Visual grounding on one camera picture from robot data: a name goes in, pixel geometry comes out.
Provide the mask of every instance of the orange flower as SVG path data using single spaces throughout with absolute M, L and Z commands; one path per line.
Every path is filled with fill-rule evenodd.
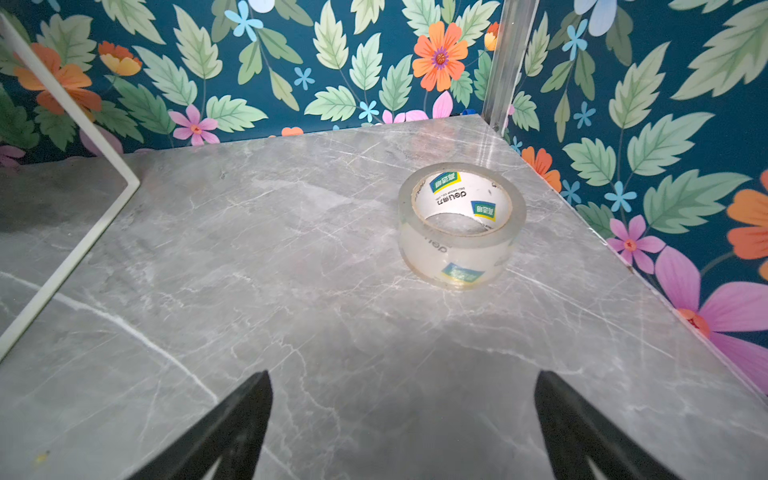
M 301 127 L 285 127 L 280 134 L 284 137 L 293 137 L 294 135 L 304 135 L 304 130 L 302 130 Z
M 523 150 L 523 160 L 528 165 L 531 165 L 539 176 L 547 181 L 547 183 L 555 189 L 558 193 L 563 189 L 560 185 L 560 172 L 557 170 L 549 170 L 552 166 L 552 156 L 547 153 L 543 148 L 540 148 L 534 159 L 534 148 L 528 147 Z
M 101 111 L 101 97 L 92 91 L 84 89 L 84 87 L 91 86 L 91 79 L 77 65 L 64 65 L 62 67 L 61 57 L 58 56 L 56 50 L 37 43 L 33 43 L 31 47 L 58 83 L 64 87 L 69 96 L 80 105 L 88 118 L 93 121 L 94 116 L 91 111 Z M 13 74 L 18 77 L 18 83 L 22 84 L 22 87 L 27 90 L 40 92 L 37 96 L 37 101 L 40 105 L 55 115 L 63 115 L 65 113 L 64 108 L 53 98 L 51 92 L 45 89 L 45 86 L 35 77 L 35 74 L 21 67 L 14 68 Z
M 768 190 L 768 170 L 760 175 L 760 183 Z M 754 227 L 734 228 L 728 232 L 728 241 L 737 257 L 756 260 L 768 257 L 768 195 L 755 190 L 742 190 L 733 196 L 728 217 Z M 768 260 L 758 270 L 768 280 Z
M 467 41 L 462 37 L 460 27 L 451 23 L 448 31 L 442 22 L 429 26 L 429 38 L 422 35 L 413 51 L 421 58 L 413 61 L 413 74 L 422 78 L 422 88 L 445 91 L 451 87 L 451 78 L 460 79 L 464 64 L 459 60 L 467 58 Z
M 103 41 L 98 46 L 98 54 L 104 65 L 121 77 L 130 77 L 141 71 L 141 60 L 134 58 L 134 55 L 125 47 Z
M 498 40 L 498 22 L 488 27 L 485 33 L 485 50 L 494 51 Z

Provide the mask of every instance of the roll of clear tape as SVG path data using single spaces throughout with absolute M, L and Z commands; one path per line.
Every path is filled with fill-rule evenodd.
M 525 201 L 500 174 L 472 164 L 424 167 L 400 187 L 400 253 L 413 272 L 433 285 L 468 290 L 505 268 L 525 223 Z M 430 221 L 459 214 L 479 223 L 477 233 L 450 231 Z

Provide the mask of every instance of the floral wallpaper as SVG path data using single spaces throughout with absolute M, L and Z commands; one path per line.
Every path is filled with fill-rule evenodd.
M 541 0 L 505 138 L 768 394 L 768 1 Z
M 120 152 L 472 114 L 493 0 L 9 0 Z M 99 152 L 0 38 L 0 171 Z

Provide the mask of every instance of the gray marble surface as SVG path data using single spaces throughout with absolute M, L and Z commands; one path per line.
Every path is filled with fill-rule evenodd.
M 399 186 L 441 161 L 499 171 L 528 203 L 485 288 L 440 290 L 400 257 Z M 17 249 L 4 302 L 55 268 L 60 243 L 41 234 L 88 225 L 120 190 L 100 163 L 10 180 L 80 217 L 2 231 Z M 552 478 L 540 369 L 688 480 L 765 478 L 762 399 L 477 116 L 130 163 L 140 190 L 0 363 L 4 480 L 123 478 L 262 369 L 275 403 L 258 479 Z

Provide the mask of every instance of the light blue flower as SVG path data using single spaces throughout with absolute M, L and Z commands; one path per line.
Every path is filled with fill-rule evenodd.
M 256 32 L 254 32 L 253 29 L 264 28 L 264 23 L 262 23 L 261 20 L 257 20 L 255 18 L 248 18 L 250 10 L 248 9 L 248 4 L 245 2 L 245 0 L 240 0 L 240 3 L 237 4 L 237 9 L 240 10 L 239 15 L 235 12 L 232 12 L 231 10 L 224 12 L 228 19 L 237 23 L 237 27 L 235 27 L 235 30 L 232 33 L 236 37 L 242 37 L 243 32 L 245 31 L 248 33 L 248 38 L 250 38 L 251 41 L 256 41 Z
M 368 118 L 368 123 L 373 121 L 373 115 L 378 115 L 378 110 L 373 110 L 373 108 L 376 106 L 376 100 L 371 101 L 370 105 L 367 105 L 364 101 L 360 102 L 360 108 L 362 108 L 362 113 L 358 116 L 360 120 L 363 118 Z
M 509 146 L 512 147 L 512 150 L 518 152 L 518 155 L 522 154 L 520 149 L 523 148 L 523 142 L 518 141 L 517 137 L 512 137 L 512 143 Z
M 41 4 L 42 2 L 43 2 L 43 0 L 32 0 L 32 3 L 34 3 L 36 5 Z M 58 2 L 56 0 L 48 0 L 48 4 L 51 6 L 51 8 L 53 8 L 54 12 L 60 12 L 61 11 L 61 6 L 58 4 Z
M 624 211 L 627 213 L 630 213 L 632 211 L 632 207 L 629 206 L 629 203 L 627 200 L 634 200 L 637 198 L 637 194 L 635 192 L 624 192 L 624 184 L 621 182 L 616 182 L 614 185 L 614 189 L 616 190 L 616 193 L 610 193 L 605 194 L 605 200 L 611 200 L 614 202 L 613 206 L 611 207 L 612 212 L 618 212 L 619 207 L 624 208 Z
M 568 200 L 568 205 L 573 205 L 573 202 L 576 202 L 577 204 L 581 203 L 581 197 L 576 194 L 576 190 L 578 190 L 580 186 L 578 180 L 575 181 L 573 185 L 570 185 L 568 180 L 563 180 L 563 191 L 560 192 L 560 195 L 562 195 L 565 200 Z
M 592 120 L 589 119 L 592 115 L 595 113 L 594 108 L 590 108 L 587 110 L 587 102 L 582 101 L 581 102 L 581 113 L 580 114 L 574 114 L 574 120 L 578 120 L 578 125 L 576 125 L 576 128 L 581 128 L 582 124 L 586 124 L 588 127 L 592 126 Z
M 307 89 L 306 84 L 315 83 L 314 78 L 310 78 L 310 73 L 312 73 L 312 68 L 307 67 L 304 73 L 301 73 L 301 68 L 294 67 L 293 71 L 295 71 L 296 74 L 299 75 L 299 77 L 293 81 L 293 84 L 296 85 L 297 87 L 299 86 L 299 84 L 301 84 L 301 86 L 304 87 L 304 90 L 306 91 Z
M 576 59 L 576 49 L 579 50 L 586 50 L 587 49 L 587 41 L 583 38 L 579 38 L 584 34 L 584 30 L 587 29 L 587 20 L 582 20 L 580 24 L 578 24 L 578 30 L 574 29 L 573 25 L 568 26 L 568 37 L 571 39 L 570 41 L 566 41 L 565 45 L 563 45 L 563 51 L 571 51 L 571 61 Z

